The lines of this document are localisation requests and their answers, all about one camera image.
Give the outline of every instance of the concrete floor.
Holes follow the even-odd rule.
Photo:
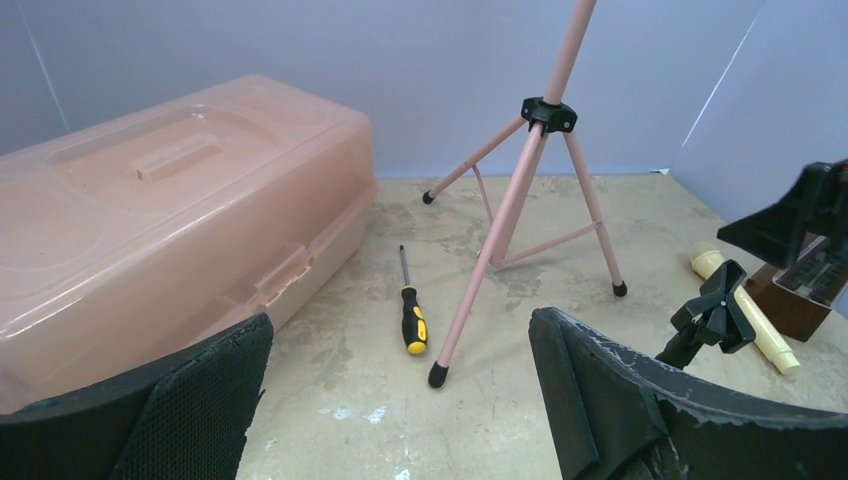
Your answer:
[[[497,204],[507,179],[487,179]],[[445,387],[426,378],[438,356],[488,222],[476,182],[461,179],[432,205],[434,182],[382,182],[361,249],[276,335],[265,395],[248,431],[240,480],[553,479],[557,459],[527,326],[555,306],[607,336],[655,354],[670,316],[698,295],[689,248],[713,241],[749,273],[760,262],[715,240],[718,217],[670,177],[596,178],[622,273],[612,295],[597,239],[587,235],[515,267],[490,271]],[[538,178],[511,252],[588,223],[576,179]],[[423,358],[403,347],[398,246],[428,319]],[[753,395],[848,411],[848,322],[832,316],[807,343],[788,340],[803,370],[781,376],[754,345],[707,348],[688,372]]]

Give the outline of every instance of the toolbox lid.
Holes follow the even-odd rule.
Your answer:
[[[297,168],[344,112],[257,75],[0,157],[0,340]]]

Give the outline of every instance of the black rubber foot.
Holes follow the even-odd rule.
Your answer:
[[[430,369],[430,377],[427,379],[427,383],[430,384],[433,388],[442,388],[442,385],[445,384],[445,380],[448,378],[448,368],[439,365],[439,362],[433,362],[433,368]]]
[[[627,295],[627,284],[624,283],[624,280],[621,281],[621,285],[612,284],[612,293],[614,293],[616,297],[623,297]]]

